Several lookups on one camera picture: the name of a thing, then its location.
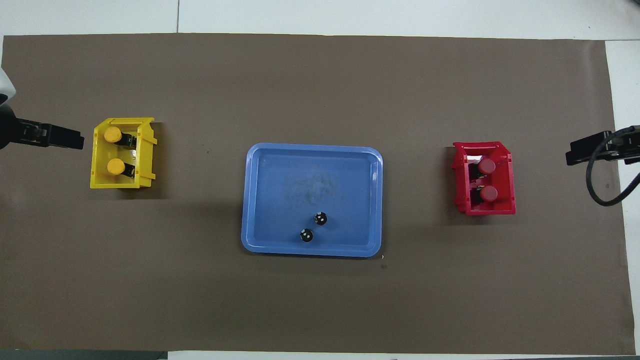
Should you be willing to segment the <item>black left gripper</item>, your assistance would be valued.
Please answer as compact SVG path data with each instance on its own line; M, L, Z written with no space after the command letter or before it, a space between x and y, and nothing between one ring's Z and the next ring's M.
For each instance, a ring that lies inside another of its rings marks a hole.
M11 107L2 107L0 109L0 149L6 148L10 143L82 150L85 138L78 130L25 120L16 117Z

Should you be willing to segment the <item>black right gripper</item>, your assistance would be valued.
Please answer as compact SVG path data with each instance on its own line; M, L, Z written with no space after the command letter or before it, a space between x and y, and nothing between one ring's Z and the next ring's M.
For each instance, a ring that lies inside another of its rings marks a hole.
M607 161L623 160L625 163L640 162L640 126L632 125L624 129L616 130L611 134L612 139L608 145L612 146ZM566 152L566 165L575 166L587 162L595 148L608 136L608 131L601 131L582 137L569 143L569 151Z

